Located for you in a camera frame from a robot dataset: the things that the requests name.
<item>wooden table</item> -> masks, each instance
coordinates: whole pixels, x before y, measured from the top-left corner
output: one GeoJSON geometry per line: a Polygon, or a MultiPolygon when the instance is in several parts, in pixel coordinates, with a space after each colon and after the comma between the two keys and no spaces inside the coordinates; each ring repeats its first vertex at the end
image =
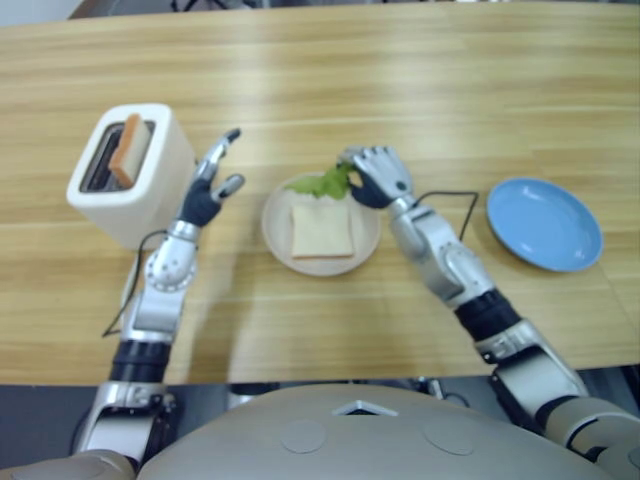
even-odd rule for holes
{"type": "MultiPolygon", "coordinates": [[[[65,200],[100,115],[171,105],[196,151],[241,126],[222,175],[248,177],[202,242],[168,380],[489,371],[384,229],[337,278],[279,264],[269,192],[349,144],[394,145],[416,190],[549,179],[598,217],[594,267],[509,254],[484,205],[467,243],[574,367],[638,362],[639,20],[634,6],[404,4],[74,20],[0,30],[0,382],[95,384],[132,261],[65,200]]],[[[466,201],[436,201],[459,227],[466,201]]]]}

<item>floor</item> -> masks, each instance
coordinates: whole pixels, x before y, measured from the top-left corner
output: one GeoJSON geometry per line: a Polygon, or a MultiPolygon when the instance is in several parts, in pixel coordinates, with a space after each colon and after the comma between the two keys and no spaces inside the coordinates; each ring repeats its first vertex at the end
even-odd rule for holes
{"type": "MultiPolygon", "coordinates": [[[[247,8],[250,6],[294,7],[307,5],[343,5],[369,3],[400,3],[434,0],[198,0],[192,11],[219,10],[222,8],[247,8]]],[[[582,0],[592,2],[631,3],[638,4],[640,0],[582,0]]],[[[178,7],[183,10],[188,0],[178,0],[178,7]]],[[[135,15],[141,13],[169,13],[172,12],[170,0],[97,0],[94,9],[89,13],[91,17],[111,15],[135,15]]]]}
{"type": "MultiPolygon", "coordinates": [[[[589,391],[627,411],[640,415],[632,387],[621,368],[580,372],[589,391]]],[[[486,377],[440,379],[449,401],[469,406],[498,420],[509,421],[495,399],[486,377]]],[[[411,388],[408,380],[367,382],[394,388],[411,388]]],[[[300,384],[282,384],[282,388],[300,384]]],[[[172,387],[181,415],[178,437],[208,423],[227,408],[226,385],[172,387]]],[[[93,401],[92,387],[0,386],[0,469],[69,454],[79,419],[93,401]]]]}

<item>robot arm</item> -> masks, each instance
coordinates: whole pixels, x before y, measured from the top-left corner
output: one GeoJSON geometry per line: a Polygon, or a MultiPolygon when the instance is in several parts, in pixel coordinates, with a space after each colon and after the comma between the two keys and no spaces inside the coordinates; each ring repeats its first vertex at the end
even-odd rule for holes
{"type": "Polygon", "coordinates": [[[123,315],[109,381],[98,388],[76,452],[110,450],[141,465],[170,442],[176,405],[162,383],[164,372],[196,273],[200,231],[244,184],[232,175],[211,188],[220,159],[239,135],[227,133],[204,156],[162,244],[147,260],[144,288],[123,315]]]}
{"type": "Polygon", "coordinates": [[[362,186],[352,186],[353,197],[365,206],[389,210],[391,230],[404,255],[427,288],[454,311],[482,359],[496,365],[491,379],[503,400],[508,398],[549,439],[591,460],[606,458],[600,454],[639,435],[640,421],[589,397],[577,373],[518,315],[449,223],[418,204],[411,176],[392,148],[351,147],[339,161],[352,165],[361,177],[362,186]]]}

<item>black cable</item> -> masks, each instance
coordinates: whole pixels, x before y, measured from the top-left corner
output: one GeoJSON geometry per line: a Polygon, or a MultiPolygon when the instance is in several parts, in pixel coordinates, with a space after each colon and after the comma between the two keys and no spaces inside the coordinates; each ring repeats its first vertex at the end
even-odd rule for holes
{"type": "Polygon", "coordinates": [[[80,428],[82,427],[84,422],[87,420],[87,417],[89,416],[90,411],[91,409],[87,408],[84,411],[84,413],[80,415],[80,418],[76,422],[75,427],[73,427],[73,432],[71,433],[71,443],[69,444],[69,456],[74,454],[74,449],[76,447],[76,441],[78,440],[78,434],[80,433],[80,428]]]}
{"type": "Polygon", "coordinates": [[[434,190],[433,192],[427,192],[420,195],[416,200],[415,205],[418,205],[422,200],[424,200],[427,197],[430,197],[431,195],[455,195],[455,196],[473,197],[473,200],[471,200],[471,205],[469,206],[469,211],[467,212],[467,216],[465,217],[464,223],[462,224],[462,228],[460,229],[459,238],[460,238],[460,241],[462,241],[462,239],[464,238],[464,232],[467,229],[469,220],[471,220],[471,214],[473,213],[473,209],[475,208],[476,203],[478,203],[478,198],[480,197],[480,194],[478,192],[464,192],[464,191],[456,191],[456,190],[439,190],[439,191],[434,190]]]}
{"type": "Polygon", "coordinates": [[[140,276],[140,270],[142,269],[142,252],[144,251],[144,246],[147,243],[147,241],[149,241],[149,239],[151,239],[152,237],[155,237],[156,235],[160,235],[160,234],[166,234],[166,233],[167,233],[166,230],[156,230],[155,232],[151,232],[147,234],[140,242],[140,246],[138,247],[138,252],[136,253],[136,271],[134,273],[133,282],[131,282],[131,287],[129,288],[129,292],[127,293],[127,298],[124,304],[122,305],[122,307],[120,307],[120,310],[118,310],[118,313],[113,318],[109,326],[102,333],[102,338],[108,337],[109,335],[114,335],[116,333],[120,333],[119,329],[113,330],[113,327],[115,327],[116,323],[118,323],[118,321],[120,320],[120,317],[129,306],[129,302],[131,302],[131,299],[133,298],[133,294],[136,291],[136,287],[138,286],[138,277],[140,276]]]}

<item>empty plate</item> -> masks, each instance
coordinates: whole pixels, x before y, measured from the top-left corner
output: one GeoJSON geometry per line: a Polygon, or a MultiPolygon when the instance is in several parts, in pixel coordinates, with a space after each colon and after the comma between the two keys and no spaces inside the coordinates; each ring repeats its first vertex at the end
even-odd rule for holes
{"type": "Polygon", "coordinates": [[[291,178],[276,188],[269,196],[262,211],[262,235],[273,255],[287,267],[307,275],[327,277],[340,275],[353,270],[362,264],[375,251],[380,241],[380,216],[375,210],[363,207],[351,195],[340,202],[347,202],[351,238],[354,255],[347,258],[293,258],[291,247],[293,242],[293,225],[291,209],[300,202],[335,203],[330,197],[314,198],[312,195],[301,195],[284,187],[300,177],[322,175],[321,173],[300,175],[291,178]]]}
{"type": "Polygon", "coordinates": [[[582,270],[602,253],[602,231],[587,206],[544,180],[514,178],[496,185],[487,215],[509,250],[548,270],[582,270]]]}

